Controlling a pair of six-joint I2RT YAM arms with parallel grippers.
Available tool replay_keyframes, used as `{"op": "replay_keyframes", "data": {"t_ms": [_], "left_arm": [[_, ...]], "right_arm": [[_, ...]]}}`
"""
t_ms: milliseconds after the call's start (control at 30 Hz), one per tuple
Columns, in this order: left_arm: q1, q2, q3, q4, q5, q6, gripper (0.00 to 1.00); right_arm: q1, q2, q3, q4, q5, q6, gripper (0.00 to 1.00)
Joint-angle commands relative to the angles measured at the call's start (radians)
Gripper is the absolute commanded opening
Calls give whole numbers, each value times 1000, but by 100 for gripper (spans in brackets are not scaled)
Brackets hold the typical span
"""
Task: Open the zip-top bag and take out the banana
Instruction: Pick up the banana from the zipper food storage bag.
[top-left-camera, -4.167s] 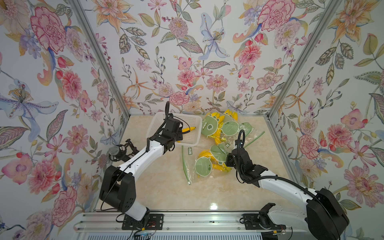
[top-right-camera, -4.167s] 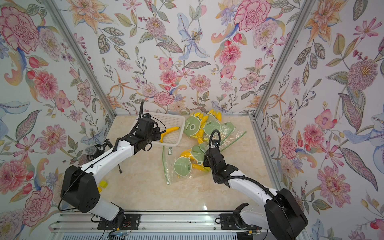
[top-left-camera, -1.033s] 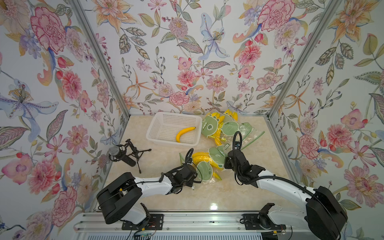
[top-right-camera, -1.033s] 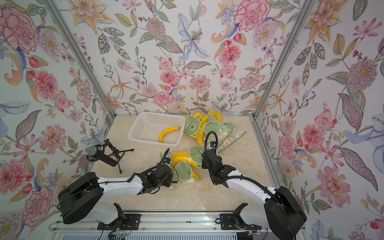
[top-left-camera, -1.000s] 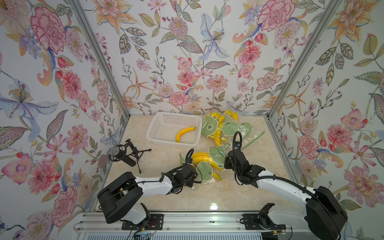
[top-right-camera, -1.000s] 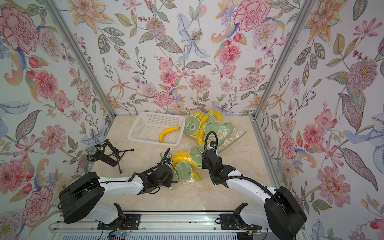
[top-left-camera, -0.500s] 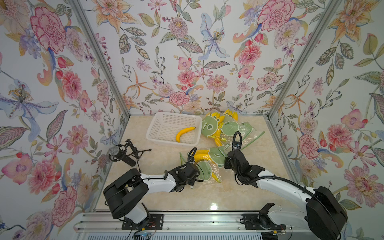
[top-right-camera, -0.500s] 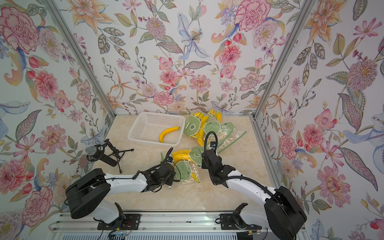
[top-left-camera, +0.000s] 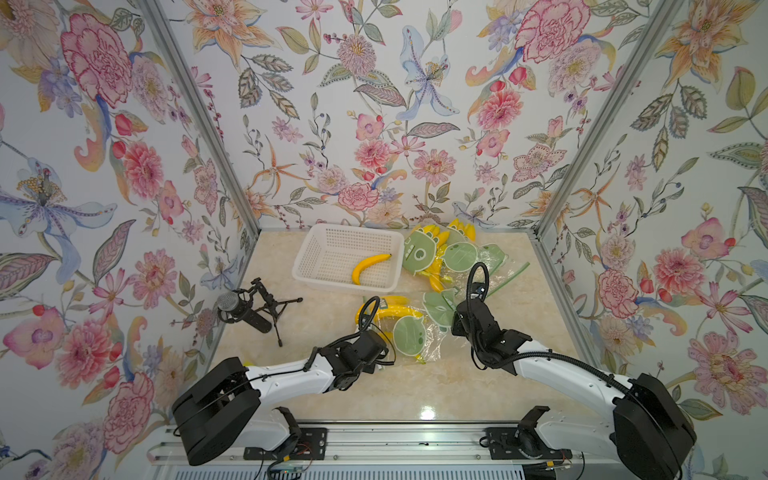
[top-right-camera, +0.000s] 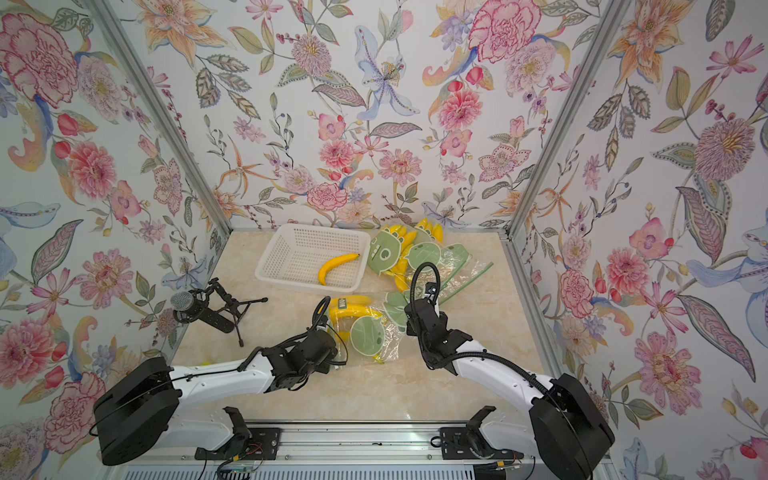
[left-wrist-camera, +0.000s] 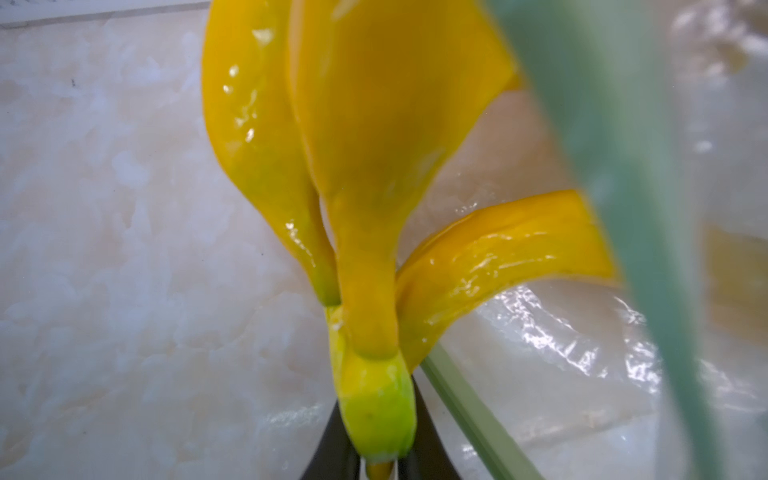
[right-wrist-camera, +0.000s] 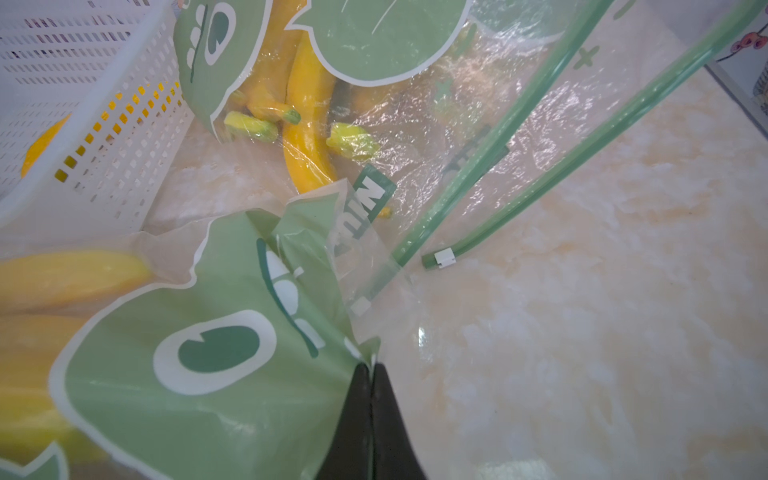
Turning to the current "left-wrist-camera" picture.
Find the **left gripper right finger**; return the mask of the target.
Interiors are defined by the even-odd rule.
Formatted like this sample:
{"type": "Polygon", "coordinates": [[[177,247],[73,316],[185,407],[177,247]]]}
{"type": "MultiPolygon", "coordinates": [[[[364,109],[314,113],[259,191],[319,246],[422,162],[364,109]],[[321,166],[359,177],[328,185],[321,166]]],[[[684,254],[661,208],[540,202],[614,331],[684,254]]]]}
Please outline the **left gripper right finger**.
{"type": "Polygon", "coordinates": [[[397,462],[399,480],[460,480],[429,414],[416,380],[413,380],[417,430],[411,450],[397,462]]]}

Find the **zip-top bag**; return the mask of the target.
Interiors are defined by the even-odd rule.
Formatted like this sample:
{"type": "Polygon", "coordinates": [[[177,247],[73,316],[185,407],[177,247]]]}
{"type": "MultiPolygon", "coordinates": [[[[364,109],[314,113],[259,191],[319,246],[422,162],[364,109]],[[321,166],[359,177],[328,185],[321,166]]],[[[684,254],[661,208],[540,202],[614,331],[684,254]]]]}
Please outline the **zip-top bag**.
{"type": "Polygon", "coordinates": [[[510,210],[418,373],[420,479],[767,475],[767,5],[491,1],[532,78],[404,240],[510,210]]]}

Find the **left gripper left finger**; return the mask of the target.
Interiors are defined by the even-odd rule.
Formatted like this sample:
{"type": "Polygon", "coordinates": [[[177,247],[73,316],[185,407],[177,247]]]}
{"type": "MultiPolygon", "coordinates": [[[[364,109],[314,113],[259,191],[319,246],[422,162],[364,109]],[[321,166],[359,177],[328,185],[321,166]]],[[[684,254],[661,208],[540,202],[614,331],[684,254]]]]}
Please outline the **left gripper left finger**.
{"type": "Polygon", "coordinates": [[[300,480],[359,480],[361,458],[352,445],[336,403],[300,480]]]}

